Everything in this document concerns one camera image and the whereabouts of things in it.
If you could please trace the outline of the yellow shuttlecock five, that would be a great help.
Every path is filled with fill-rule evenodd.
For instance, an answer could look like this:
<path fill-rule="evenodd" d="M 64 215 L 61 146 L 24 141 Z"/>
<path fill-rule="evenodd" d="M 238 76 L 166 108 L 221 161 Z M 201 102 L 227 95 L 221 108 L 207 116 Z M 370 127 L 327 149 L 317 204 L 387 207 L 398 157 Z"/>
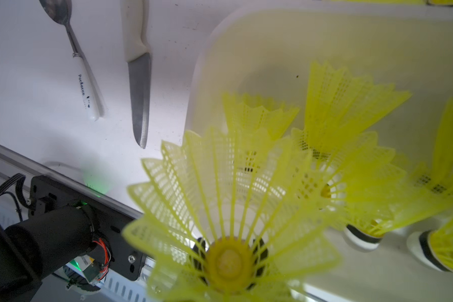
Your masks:
<path fill-rule="evenodd" d="M 212 128 L 161 152 L 128 186 L 142 216 L 122 231 L 154 260 L 151 298 L 294 301 L 308 276 L 341 263 L 324 234 L 324 174 L 291 138 Z"/>

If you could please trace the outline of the white storage box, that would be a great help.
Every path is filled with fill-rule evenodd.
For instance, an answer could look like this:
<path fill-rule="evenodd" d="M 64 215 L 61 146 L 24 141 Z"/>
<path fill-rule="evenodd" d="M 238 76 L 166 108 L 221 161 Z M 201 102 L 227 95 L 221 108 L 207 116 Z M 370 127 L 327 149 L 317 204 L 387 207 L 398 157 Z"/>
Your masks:
<path fill-rule="evenodd" d="M 328 1 L 246 6 L 213 31 L 196 63 L 186 128 L 203 133 L 222 125 L 218 97 L 226 92 L 303 106 L 312 60 L 410 91 L 374 129 L 381 145 L 430 164 L 444 103 L 453 97 L 453 8 Z M 344 261 L 306 279 L 306 291 L 327 301 L 453 301 L 453 273 L 424 266 L 406 247 L 410 233 L 439 222 L 399 230 L 369 253 L 329 231 Z"/>

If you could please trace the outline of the yellow shuttlecock four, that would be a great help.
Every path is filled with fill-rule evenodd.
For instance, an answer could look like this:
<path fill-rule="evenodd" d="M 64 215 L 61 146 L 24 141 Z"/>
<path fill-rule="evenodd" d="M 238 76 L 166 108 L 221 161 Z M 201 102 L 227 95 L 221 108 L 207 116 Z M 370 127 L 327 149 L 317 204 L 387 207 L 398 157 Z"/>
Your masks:
<path fill-rule="evenodd" d="M 329 62 L 310 64 L 303 129 L 291 131 L 300 150 L 330 154 L 411 98 L 394 84 L 376 84 Z"/>

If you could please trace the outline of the yellow shuttlecock three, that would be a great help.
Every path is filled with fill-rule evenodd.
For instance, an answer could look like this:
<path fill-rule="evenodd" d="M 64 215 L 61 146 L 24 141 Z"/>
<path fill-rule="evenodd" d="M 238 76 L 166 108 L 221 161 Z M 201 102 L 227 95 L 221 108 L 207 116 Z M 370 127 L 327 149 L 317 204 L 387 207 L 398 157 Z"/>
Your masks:
<path fill-rule="evenodd" d="M 330 194 L 340 203 L 336 226 L 363 252 L 377 249 L 387 233 L 449 209 L 437 196 L 442 187 L 430 178 L 432 165 L 415 164 L 391 148 L 377 152 L 371 163 L 361 165 L 357 179 Z"/>

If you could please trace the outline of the yellow shuttlecock two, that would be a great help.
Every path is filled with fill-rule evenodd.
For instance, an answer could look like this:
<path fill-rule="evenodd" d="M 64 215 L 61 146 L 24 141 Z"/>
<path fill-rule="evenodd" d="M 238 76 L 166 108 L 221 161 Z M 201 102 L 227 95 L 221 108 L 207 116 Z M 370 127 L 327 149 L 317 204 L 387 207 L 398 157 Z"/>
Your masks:
<path fill-rule="evenodd" d="M 437 129 L 431 180 L 441 186 L 437 196 L 453 207 L 453 98 L 445 105 Z M 414 232 L 406 240 L 410 254 L 436 271 L 453 273 L 453 217 L 435 230 Z"/>

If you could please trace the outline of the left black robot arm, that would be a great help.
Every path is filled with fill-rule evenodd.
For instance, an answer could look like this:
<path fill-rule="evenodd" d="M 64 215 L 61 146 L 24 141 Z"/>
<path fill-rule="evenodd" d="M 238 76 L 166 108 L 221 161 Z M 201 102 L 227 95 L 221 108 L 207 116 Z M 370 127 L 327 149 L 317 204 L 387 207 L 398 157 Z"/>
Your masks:
<path fill-rule="evenodd" d="M 93 246 L 97 223 L 89 206 L 65 206 L 0 225 L 0 301 L 31 301 L 44 278 Z"/>

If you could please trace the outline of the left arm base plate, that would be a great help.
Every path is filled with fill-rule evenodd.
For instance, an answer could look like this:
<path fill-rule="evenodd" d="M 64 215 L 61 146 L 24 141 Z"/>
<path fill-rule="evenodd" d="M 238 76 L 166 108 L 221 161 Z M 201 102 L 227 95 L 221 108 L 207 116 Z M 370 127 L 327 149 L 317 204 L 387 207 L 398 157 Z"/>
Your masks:
<path fill-rule="evenodd" d="M 35 203 L 30 218 L 50 223 L 47 234 L 60 244 L 57 252 L 76 250 L 131 281 L 140 277 L 146 255 L 122 237 L 130 215 L 108 206 L 96 192 L 83 193 L 45 175 L 31 179 L 30 199 Z"/>

